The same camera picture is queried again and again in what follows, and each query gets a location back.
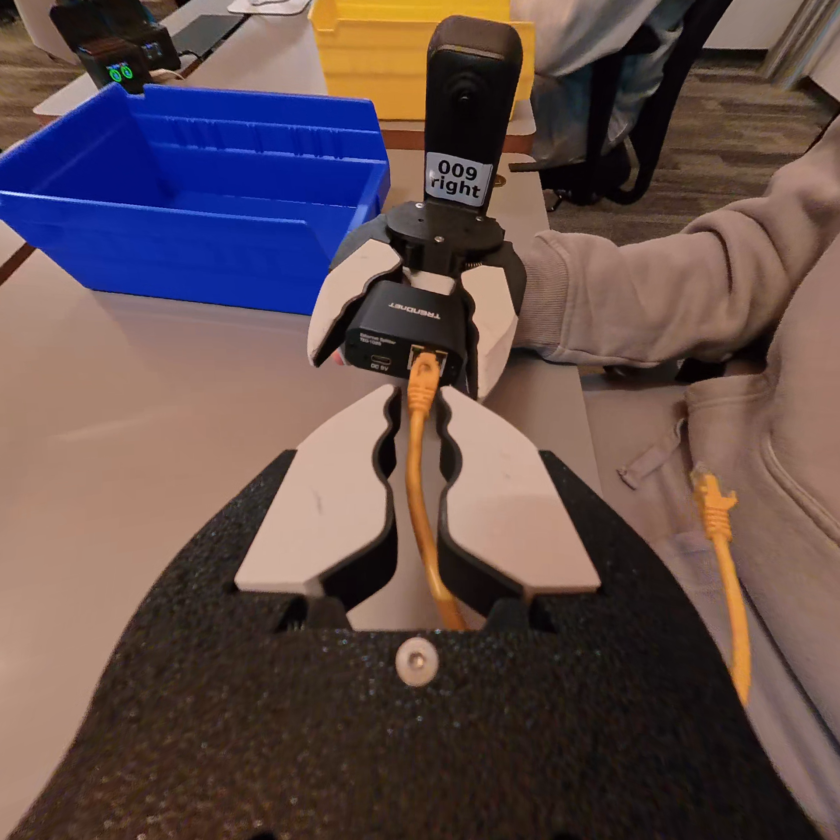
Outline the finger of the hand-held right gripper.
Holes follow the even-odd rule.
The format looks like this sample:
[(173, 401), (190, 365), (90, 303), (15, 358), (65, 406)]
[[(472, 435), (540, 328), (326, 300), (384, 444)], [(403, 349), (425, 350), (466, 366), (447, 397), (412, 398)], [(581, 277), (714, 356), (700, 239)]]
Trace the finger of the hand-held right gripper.
[(469, 263), (459, 279), (466, 315), (466, 390), (483, 402), (501, 378), (518, 327), (527, 272), (512, 245)]
[(352, 319), (352, 306), (362, 301), (375, 281), (401, 269), (403, 262), (394, 248), (371, 238), (331, 269), (322, 283), (308, 327), (308, 360), (318, 368), (343, 343)]

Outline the black flat pad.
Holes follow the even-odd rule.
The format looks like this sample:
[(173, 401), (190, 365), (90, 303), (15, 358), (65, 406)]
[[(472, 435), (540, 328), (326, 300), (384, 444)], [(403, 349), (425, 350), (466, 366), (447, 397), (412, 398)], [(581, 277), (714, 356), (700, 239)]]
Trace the black flat pad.
[(204, 60), (241, 28), (248, 17), (241, 14), (200, 15), (183, 29), (171, 33), (171, 39), (179, 56)]

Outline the black charger box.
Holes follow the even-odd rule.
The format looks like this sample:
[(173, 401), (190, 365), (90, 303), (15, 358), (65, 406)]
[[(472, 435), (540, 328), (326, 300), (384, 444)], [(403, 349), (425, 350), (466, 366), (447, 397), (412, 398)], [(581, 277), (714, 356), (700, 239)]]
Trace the black charger box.
[(181, 68), (168, 29), (139, 1), (57, 2), (49, 19), (90, 73), (108, 77), (108, 65), (131, 56), (147, 71)]

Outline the blue plastic bin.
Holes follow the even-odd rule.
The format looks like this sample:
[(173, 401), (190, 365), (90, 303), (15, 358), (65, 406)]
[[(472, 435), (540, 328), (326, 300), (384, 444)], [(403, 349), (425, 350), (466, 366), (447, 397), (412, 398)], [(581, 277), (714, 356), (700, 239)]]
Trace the blue plastic bin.
[(111, 84), (2, 154), (2, 220), (82, 286), (309, 315), (391, 184), (371, 100)]

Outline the black office chair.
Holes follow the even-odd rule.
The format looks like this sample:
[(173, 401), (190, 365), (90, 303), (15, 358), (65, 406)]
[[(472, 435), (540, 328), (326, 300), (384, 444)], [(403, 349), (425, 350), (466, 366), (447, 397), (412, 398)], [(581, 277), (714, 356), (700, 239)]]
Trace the black office chair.
[(665, 63), (663, 79), (624, 141), (608, 152), (602, 150), (625, 58), (651, 54), (657, 46), (656, 36), (647, 25), (618, 52), (593, 65), (583, 162), (536, 171), (534, 161), (512, 164), (510, 171), (537, 172), (543, 190), (552, 192), (558, 201), (566, 200), (577, 206), (589, 206), (603, 198), (620, 205), (640, 200), (653, 179), (689, 71), (731, 4), (729, 1), (691, 2), (681, 35)]

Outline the black ethernet splitter box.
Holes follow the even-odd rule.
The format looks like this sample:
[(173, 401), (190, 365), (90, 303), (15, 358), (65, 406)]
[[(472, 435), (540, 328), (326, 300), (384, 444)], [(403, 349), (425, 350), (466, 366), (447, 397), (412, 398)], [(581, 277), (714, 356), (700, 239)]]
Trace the black ethernet splitter box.
[(376, 283), (345, 333), (346, 363), (407, 380), (425, 351), (437, 358), (441, 385), (463, 379), (467, 329), (462, 301), (392, 280)]

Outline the person's right forearm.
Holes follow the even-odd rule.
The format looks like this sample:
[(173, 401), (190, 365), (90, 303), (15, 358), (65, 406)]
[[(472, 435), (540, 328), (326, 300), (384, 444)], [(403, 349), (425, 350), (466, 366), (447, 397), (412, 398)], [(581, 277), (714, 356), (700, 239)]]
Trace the person's right forearm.
[(548, 230), (519, 253), (513, 348), (553, 363), (652, 368), (721, 361), (781, 320), (838, 239), (839, 124), (759, 197), (633, 245)]

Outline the yellow plastic bin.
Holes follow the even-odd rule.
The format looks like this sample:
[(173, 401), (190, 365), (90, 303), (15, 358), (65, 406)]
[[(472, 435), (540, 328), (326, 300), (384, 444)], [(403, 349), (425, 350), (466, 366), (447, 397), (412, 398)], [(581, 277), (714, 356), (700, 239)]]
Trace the yellow plastic bin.
[(423, 120), (429, 40), (441, 20), (457, 14), (517, 30), (523, 62), (515, 102), (529, 99), (535, 27), (515, 19), (508, 1), (314, 2), (308, 17), (329, 95), (370, 99), (384, 121)]

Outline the person in beige hoodie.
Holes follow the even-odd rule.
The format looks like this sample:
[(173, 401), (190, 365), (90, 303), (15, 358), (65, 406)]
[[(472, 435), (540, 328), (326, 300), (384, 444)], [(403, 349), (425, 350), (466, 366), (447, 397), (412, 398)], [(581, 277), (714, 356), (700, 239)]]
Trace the person in beige hoodie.
[(584, 391), (605, 499), (675, 575), (725, 658), (725, 595), (690, 468), (737, 494), (746, 711), (824, 838), (838, 838), (838, 263), (836, 239), (793, 294), (762, 371), (687, 386), (592, 377)]

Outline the black charger with green lights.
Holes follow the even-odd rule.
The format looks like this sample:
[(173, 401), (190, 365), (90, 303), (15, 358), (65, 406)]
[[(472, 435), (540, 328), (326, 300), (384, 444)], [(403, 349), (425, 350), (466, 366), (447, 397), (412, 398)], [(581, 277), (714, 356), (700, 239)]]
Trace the black charger with green lights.
[(130, 94), (142, 95), (144, 86), (152, 83), (142, 50), (124, 38), (95, 38), (76, 47), (75, 53), (99, 90), (116, 84)]

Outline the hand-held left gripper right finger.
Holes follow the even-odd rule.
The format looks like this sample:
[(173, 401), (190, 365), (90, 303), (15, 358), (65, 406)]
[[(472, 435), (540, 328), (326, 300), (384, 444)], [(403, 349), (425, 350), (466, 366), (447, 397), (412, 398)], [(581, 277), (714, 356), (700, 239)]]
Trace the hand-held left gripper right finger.
[(521, 431), (454, 387), (438, 392), (439, 573), (480, 615), (504, 599), (596, 592), (601, 578), (542, 453)]

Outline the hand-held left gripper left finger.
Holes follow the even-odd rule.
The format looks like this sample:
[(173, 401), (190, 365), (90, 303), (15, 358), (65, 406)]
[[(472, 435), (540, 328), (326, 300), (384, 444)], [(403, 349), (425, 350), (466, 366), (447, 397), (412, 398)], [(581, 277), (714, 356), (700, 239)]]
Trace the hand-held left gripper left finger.
[(328, 596), (349, 611), (390, 582), (400, 425), (401, 389), (382, 385), (297, 447), (235, 575), (240, 591)]

